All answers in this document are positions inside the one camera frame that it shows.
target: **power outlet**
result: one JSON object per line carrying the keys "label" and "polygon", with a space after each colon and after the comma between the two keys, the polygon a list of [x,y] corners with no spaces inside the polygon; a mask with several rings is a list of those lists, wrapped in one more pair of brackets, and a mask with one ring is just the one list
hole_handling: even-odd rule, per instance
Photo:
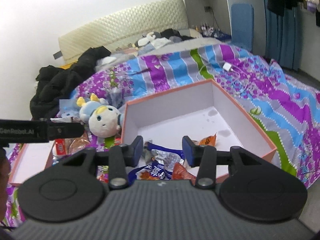
{"label": "power outlet", "polygon": [[212,7],[211,6],[205,6],[204,7],[204,11],[205,12],[211,12],[212,11]]}

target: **small items on shelf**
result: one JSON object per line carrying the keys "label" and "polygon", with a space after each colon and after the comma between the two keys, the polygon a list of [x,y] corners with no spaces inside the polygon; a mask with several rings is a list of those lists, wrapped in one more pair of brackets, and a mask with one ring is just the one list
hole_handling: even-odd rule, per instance
{"label": "small items on shelf", "polygon": [[222,32],[220,29],[209,26],[207,23],[201,25],[201,30],[196,26],[196,30],[200,31],[203,37],[216,38],[219,41],[229,41],[231,40],[231,35]]}

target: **pink box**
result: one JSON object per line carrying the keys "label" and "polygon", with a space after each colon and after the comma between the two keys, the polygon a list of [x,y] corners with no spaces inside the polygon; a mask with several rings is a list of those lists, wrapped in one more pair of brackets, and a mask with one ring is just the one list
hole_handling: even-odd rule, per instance
{"label": "pink box", "polygon": [[[204,80],[126,103],[121,142],[137,135],[145,141],[182,149],[182,137],[201,140],[217,134],[217,150],[241,146],[271,162],[276,146],[252,117],[214,80]],[[198,167],[188,168],[197,175]],[[228,176],[228,166],[217,166],[217,181]]]}
{"label": "pink box", "polygon": [[12,167],[9,183],[20,186],[24,181],[52,166],[52,147],[54,141],[48,143],[25,143]]}

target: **blue snack package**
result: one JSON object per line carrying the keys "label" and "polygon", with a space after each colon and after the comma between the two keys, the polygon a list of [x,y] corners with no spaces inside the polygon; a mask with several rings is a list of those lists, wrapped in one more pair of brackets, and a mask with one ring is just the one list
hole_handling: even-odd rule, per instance
{"label": "blue snack package", "polygon": [[138,180],[169,180],[172,172],[167,171],[163,164],[153,161],[151,164],[136,168],[129,172],[128,179],[131,185],[136,179]]}
{"label": "blue snack package", "polygon": [[170,180],[174,165],[183,164],[182,150],[168,149],[150,142],[145,143],[146,166],[135,168],[128,174],[129,184],[139,180]]}

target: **purple floral blanket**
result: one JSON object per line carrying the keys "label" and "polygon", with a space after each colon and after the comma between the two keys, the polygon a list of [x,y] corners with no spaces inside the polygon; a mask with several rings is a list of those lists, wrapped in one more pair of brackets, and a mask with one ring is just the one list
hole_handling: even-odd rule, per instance
{"label": "purple floral blanket", "polygon": [[[222,69],[225,62],[233,71]],[[197,82],[215,79],[246,109],[277,146],[272,162],[297,176],[308,188],[320,176],[320,92],[285,75],[277,62],[268,64],[238,47],[226,44],[201,47],[166,55],[129,60],[95,73],[75,90],[75,97],[95,93],[105,98],[117,87],[127,100]],[[114,138],[89,135],[91,146],[108,150]],[[13,162],[16,146],[9,156]],[[6,223],[24,220],[16,199],[17,189],[8,186]]]}

